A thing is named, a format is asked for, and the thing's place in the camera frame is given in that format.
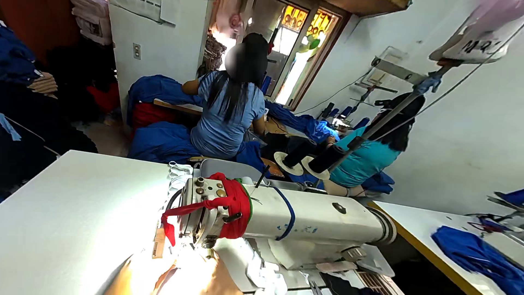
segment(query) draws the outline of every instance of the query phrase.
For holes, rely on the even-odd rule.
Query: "woman's arm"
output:
[[[198,79],[184,83],[184,85],[182,85],[182,92],[187,95],[198,95]]]
[[[327,145],[326,147],[329,148],[330,146],[332,146],[333,144],[335,144],[335,138],[330,136],[326,139],[326,142],[327,142]]]
[[[253,131],[255,131],[256,135],[264,135],[264,132],[266,131],[266,121],[264,121],[264,116],[253,120]]]

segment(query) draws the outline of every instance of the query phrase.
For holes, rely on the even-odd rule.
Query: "white wall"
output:
[[[129,88],[142,76],[162,74],[181,83],[196,77],[208,3],[180,1],[183,14],[175,27],[109,5],[123,110]],[[133,57],[133,43],[141,46],[141,60]]]
[[[361,20],[354,32],[346,28],[328,56],[298,112],[327,99],[356,80],[375,55],[387,46],[409,53],[401,65],[427,73],[437,69],[427,56],[449,38],[469,15],[475,1],[416,0],[405,12]],[[450,213],[507,212],[485,200],[493,191],[524,187],[524,36],[512,43],[508,55],[484,65],[434,108],[417,118],[409,147],[385,170],[397,184],[384,201]],[[445,75],[427,104],[464,77],[465,65]],[[387,87],[408,92],[410,85],[393,80]],[[362,92],[341,91],[337,107]],[[395,95],[376,91],[371,101]],[[318,114],[327,102],[310,111]],[[357,118],[373,117],[377,110],[359,107]]]

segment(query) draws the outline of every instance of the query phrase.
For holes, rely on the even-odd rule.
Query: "wooden table edge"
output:
[[[435,265],[441,272],[443,272],[455,285],[457,285],[464,293],[468,295],[482,295],[475,287],[473,287],[464,277],[459,275],[451,266],[449,266],[444,260],[442,260],[437,254],[431,249],[419,241],[414,235],[407,231],[401,226],[393,217],[391,217],[384,209],[382,209],[377,203],[371,201],[368,206],[384,212],[397,227],[397,233],[400,234],[408,243],[410,243],[415,249],[422,253],[433,265]]]

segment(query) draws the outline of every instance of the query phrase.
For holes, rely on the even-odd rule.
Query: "metal bracket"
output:
[[[384,71],[390,75],[400,78],[413,85],[418,85],[424,81],[428,76],[415,73],[401,66],[397,66],[391,62],[375,57],[372,61],[371,66]]]

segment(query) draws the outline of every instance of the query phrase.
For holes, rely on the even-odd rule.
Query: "floor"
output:
[[[131,140],[124,133],[121,122],[114,122],[112,125],[75,122],[72,125],[96,144],[100,154],[127,157]]]

